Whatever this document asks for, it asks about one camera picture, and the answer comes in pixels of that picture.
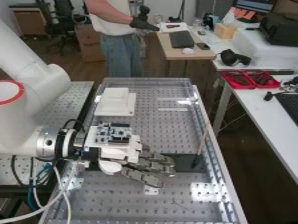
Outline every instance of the monitor screen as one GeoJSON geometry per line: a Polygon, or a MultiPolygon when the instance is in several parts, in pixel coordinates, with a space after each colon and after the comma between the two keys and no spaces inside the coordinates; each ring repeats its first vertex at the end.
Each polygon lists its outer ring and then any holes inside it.
{"type": "Polygon", "coordinates": [[[243,9],[249,9],[261,13],[269,13],[275,8],[276,0],[236,0],[235,5],[243,9]]]}

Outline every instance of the red tray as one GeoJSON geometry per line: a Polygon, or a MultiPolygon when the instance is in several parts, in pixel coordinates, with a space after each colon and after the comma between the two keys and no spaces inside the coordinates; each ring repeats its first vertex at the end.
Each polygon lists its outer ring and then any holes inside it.
{"type": "Polygon", "coordinates": [[[263,70],[245,70],[244,73],[253,80],[257,88],[260,89],[280,88],[281,83],[273,78],[273,76],[268,72],[263,70]],[[257,79],[260,79],[260,77],[263,77],[263,79],[265,80],[268,79],[265,84],[257,82],[257,79]]]}
{"type": "Polygon", "coordinates": [[[221,75],[235,89],[256,89],[255,81],[243,71],[228,70],[223,71],[221,75]]]}

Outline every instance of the jeans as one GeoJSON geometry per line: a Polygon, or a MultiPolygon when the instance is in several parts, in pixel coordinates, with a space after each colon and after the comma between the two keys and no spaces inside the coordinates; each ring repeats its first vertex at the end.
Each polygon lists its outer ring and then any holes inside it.
{"type": "Polygon", "coordinates": [[[102,51],[111,77],[142,77],[143,65],[138,34],[108,36],[102,34],[102,51]]]}

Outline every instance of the person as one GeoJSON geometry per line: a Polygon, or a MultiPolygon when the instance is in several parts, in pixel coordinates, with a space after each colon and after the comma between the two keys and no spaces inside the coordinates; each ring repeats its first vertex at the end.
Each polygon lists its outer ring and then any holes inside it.
{"type": "Polygon", "coordinates": [[[102,51],[112,77],[143,75],[136,29],[159,31],[147,18],[131,15],[130,0],[86,0],[94,28],[102,33],[102,51]]]}

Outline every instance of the white shirt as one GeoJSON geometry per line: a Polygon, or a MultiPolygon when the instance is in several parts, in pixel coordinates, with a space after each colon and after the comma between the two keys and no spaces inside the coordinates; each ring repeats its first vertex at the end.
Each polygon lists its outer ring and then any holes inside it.
{"type": "MultiPolygon", "coordinates": [[[[130,0],[108,0],[108,3],[127,15],[131,14],[130,0]]],[[[111,36],[123,36],[136,32],[127,24],[111,23],[91,14],[92,25],[96,32],[104,33],[111,36]]]]}

